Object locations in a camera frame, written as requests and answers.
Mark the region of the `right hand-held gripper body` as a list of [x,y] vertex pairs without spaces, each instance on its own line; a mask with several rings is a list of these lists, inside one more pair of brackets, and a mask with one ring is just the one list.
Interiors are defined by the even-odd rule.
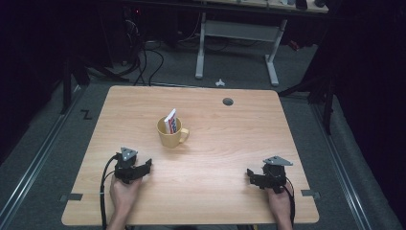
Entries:
[[285,166],[292,166],[293,163],[279,156],[269,157],[263,160],[262,179],[265,182],[265,188],[271,188],[275,193],[282,191],[282,186],[286,184]]

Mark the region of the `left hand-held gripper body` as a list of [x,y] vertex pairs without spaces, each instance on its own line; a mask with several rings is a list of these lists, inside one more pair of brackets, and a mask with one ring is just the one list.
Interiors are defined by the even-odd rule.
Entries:
[[133,180],[133,166],[136,162],[137,154],[137,150],[126,147],[121,147],[121,151],[117,153],[115,177],[121,179],[125,184]]

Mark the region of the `yellow mug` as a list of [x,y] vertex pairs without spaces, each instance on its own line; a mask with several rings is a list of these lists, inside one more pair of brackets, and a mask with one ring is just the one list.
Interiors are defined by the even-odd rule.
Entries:
[[190,131],[183,127],[181,120],[179,118],[176,119],[178,130],[175,133],[166,132],[164,120],[165,118],[161,118],[156,125],[161,144],[171,149],[176,148],[179,144],[184,144],[190,136]]

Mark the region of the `white toothpaste tube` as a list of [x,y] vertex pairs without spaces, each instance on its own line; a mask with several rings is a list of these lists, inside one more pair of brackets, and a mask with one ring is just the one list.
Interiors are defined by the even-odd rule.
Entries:
[[176,109],[174,108],[169,115],[164,119],[167,134],[174,134],[178,128],[176,123]]

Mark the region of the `person's left hand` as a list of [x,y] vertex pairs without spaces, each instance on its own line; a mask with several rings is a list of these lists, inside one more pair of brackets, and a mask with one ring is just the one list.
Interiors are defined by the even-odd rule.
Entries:
[[129,184],[125,184],[115,176],[112,177],[110,197],[114,205],[114,212],[111,220],[123,219],[126,223],[136,201],[136,196],[141,184],[142,178],[133,180]]

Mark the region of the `person's right hand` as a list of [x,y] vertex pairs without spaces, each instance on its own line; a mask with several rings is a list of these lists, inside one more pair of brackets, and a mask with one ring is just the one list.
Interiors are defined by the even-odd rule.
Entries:
[[266,193],[268,194],[269,207],[275,221],[278,224],[286,222],[288,225],[291,224],[291,205],[290,205],[290,195],[293,194],[291,186],[286,183],[282,186],[282,191],[277,194],[273,189],[266,188]]

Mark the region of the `grey tape strip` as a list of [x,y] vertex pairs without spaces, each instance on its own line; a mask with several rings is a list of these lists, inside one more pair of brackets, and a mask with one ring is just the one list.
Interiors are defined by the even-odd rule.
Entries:
[[301,190],[302,196],[311,196],[314,200],[319,199],[321,196],[318,192],[313,190]]
[[59,198],[59,202],[67,202],[70,200],[81,201],[82,197],[83,197],[83,194],[61,195]]

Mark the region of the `black metal stand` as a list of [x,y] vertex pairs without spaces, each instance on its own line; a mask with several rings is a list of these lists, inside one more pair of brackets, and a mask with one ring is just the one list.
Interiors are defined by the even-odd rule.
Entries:
[[325,132],[330,135],[330,120],[332,114],[333,95],[335,89],[335,78],[325,75],[302,82],[289,87],[278,93],[280,97],[286,97],[294,92],[308,91],[307,101],[310,104],[323,104],[322,125]]
[[63,63],[63,107],[62,114],[66,114],[72,104],[72,79],[75,79],[78,85],[87,86],[90,78],[87,74],[85,64],[80,57],[71,56],[65,59]]

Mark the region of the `metal floor rail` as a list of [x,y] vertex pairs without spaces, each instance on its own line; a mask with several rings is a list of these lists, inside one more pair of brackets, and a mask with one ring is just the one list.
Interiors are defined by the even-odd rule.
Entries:
[[0,166],[0,230],[6,230],[50,155],[55,140],[86,86],[70,89],[72,101],[62,104],[59,88],[30,122],[28,129]]
[[332,137],[326,132],[322,121],[323,115],[319,106],[311,104],[310,109],[327,143],[328,153],[331,158],[333,168],[336,171],[336,177],[340,183],[347,204],[350,207],[351,214],[356,222],[358,230],[372,230],[371,223],[362,206],[360,197],[350,180],[349,174],[347,173],[343,161],[339,155],[339,151],[336,148]]

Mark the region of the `white desk frame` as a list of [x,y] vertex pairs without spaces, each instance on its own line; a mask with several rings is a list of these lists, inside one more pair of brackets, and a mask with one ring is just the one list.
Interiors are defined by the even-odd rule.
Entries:
[[[243,7],[245,10],[275,10],[277,12],[304,12],[310,15],[328,13],[328,7],[317,5],[316,0],[202,0],[202,5],[224,4],[225,6]],[[199,49],[195,67],[195,77],[201,80],[204,76],[205,39],[207,36],[235,38],[271,43],[270,53],[264,56],[270,83],[279,85],[274,58],[280,46],[288,19],[283,17],[278,25],[264,23],[232,22],[230,19],[208,19],[201,14]]]

